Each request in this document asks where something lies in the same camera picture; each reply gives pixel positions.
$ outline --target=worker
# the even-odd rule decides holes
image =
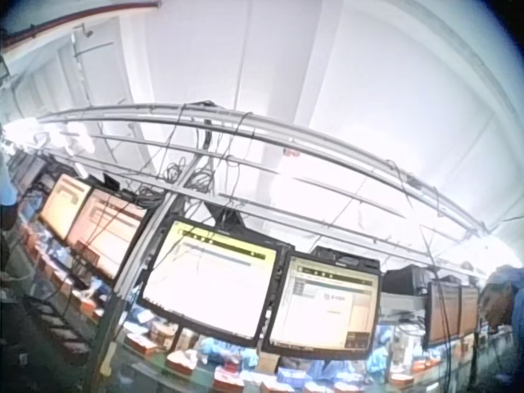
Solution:
[[[254,348],[235,346],[212,337],[202,340],[199,352],[207,356],[208,362],[220,365],[238,364],[242,370],[251,371],[259,363],[259,356]]]
[[[500,374],[498,379],[515,391],[522,391],[524,383],[524,269],[511,266],[498,268],[490,275],[479,298],[482,315],[492,331],[510,325],[517,361],[510,374]]]
[[[373,350],[366,363],[366,369],[375,382],[381,381],[386,375],[387,356],[389,343],[391,342],[391,330],[387,329],[378,339],[378,347]]]
[[[7,171],[3,154],[0,152],[0,229],[8,231],[15,225],[18,212],[18,205],[16,203],[16,189],[11,184],[11,178]],[[9,250],[7,241],[4,239],[0,231],[0,267],[4,270],[7,261],[9,260]]]
[[[315,360],[307,371],[314,381],[335,382],[340,373],[354,373],[349,360]]]

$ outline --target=vertical post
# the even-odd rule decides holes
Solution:
[[[191,178],[191,174],[197,167],[201,158],[201,155],[193,157],[175,186],[182,184],[187,185],[188,180]],[[89,355],[88,363],[85,368],[84,384],[82,386],[83,393],[98,392],[98,387],[100,385],[100,367],[108,354],[111,342],[117,338],[115,337],[115,331],[118,327],[120,315],[124,312],[125,301],[142,271],[144,257],[148,252],[151,240],[157,234],[162,221],[169,213],[169,209],[174,204],[176,198],[176,194],[168,194],[160,207],[153,214],[149,223],[147,223],[142,236],[138,239],[137,244],[133,248],[127,264],[122,269],[118,281],[115,283],[113,293],[107,302],[104,315],[98,325],[97,333],[93,339],[91,354]]]

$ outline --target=monitor screen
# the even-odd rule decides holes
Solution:
[[[459,334],[460,287],[443,282],[440,285],[442,287],[442,296],[444,297],[449,336],[445,324],[439,285],[435,282],[430,282],[427,293],[426,347],[442,344],[448,338],[455,338]]]
[[[460,325],[458,334],[463,337],[476,331],[478,324],[478,289],[460,288]]]
[[[45,166],[45,161],[38,157],[32,157],[34,160],[26,168],[25,172],[20,177],[20,181],[16,184],[16,188],[20,194],[25,194],[31,184],[33,184],[36,177],[40,174],[40,171]]]
[[[95,189],[75,220],[67,243],[113,280],[146,214],[135,204]]]
[[[175,221],[140,301],[202,334],[254,346],[277,253],[201,224]]]
[[[315,359],[365,359],[377,321],[378,273],[291,253],[284,274],[266,350]]]
[[[52,189],[40,213],[40,219],[61,239],[65,240],[75,217],[78,214],[89,187],[78,180],[63,174]]]

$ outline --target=white ceiling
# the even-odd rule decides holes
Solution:
[[[33,61],[28,68],[27,58],[8,64],[17,74],[26,71],[16,87],[23,116],[86,106],[85,88],[93,105],[212,100],[393,160],[488,228],[524,213],[522,59],[473,0],[178,0],[87,27],[90,38],[75,32],[77,52],[92,49],[79,56],[82,72],[70,36],[51,58],[41,55],[38,67]],[[18,116],[11,92],[4,93],[2,122]],[[93,124],[90,132],[163,142],[171,128],[104,124],[100,130]],[[193,146],[194,133],[181,130],[174,142]],[[96,155],[135,169],[156,152],[113,145],[98,142]],[[248,146],[235,139],[231,154],[352,192],[362,186],[360,176],[334,165],[284,158],[282,149],[257,142]],[[231,192],[237,173],[224,168],[218,176],[217,191]],[[373,183],[359,193],[385,203],[397,197]],[[380,216],[356,203],[341,214],[346,199],[254,169],[242,169],[235,195],[328,222],[337,218],[337,225],[369,233],[384,227]],[[306,250],[314,241],[263,228]],[[523,229],[520,220],[495,232],[521,259]]]

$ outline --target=red pipe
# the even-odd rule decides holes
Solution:
[[[141,3],[115,4],[114,6],[91,8],[89,10],[75,12],[73,14],[61,16],[59,18],[50,20],[49,22],[44,22],[41,25],[32,25],[28,29],[21,30],[12,35],[8,35],[6,36],[6,39],[3,43],[3,48],[4,50],[8,49],[9,47],[16,45],[22,41],[25,41],[26,39],[36,38],[37,35],[47,30],[54,29],[55,27],[58,27],[65,23],[73,22],[75,20],[80,20],[88,16],[103,14],[105,12],[129,10],[133,8],[158,7],[159,4],[160,4],[160,1],[153,0],[150,2],[141,2]]]

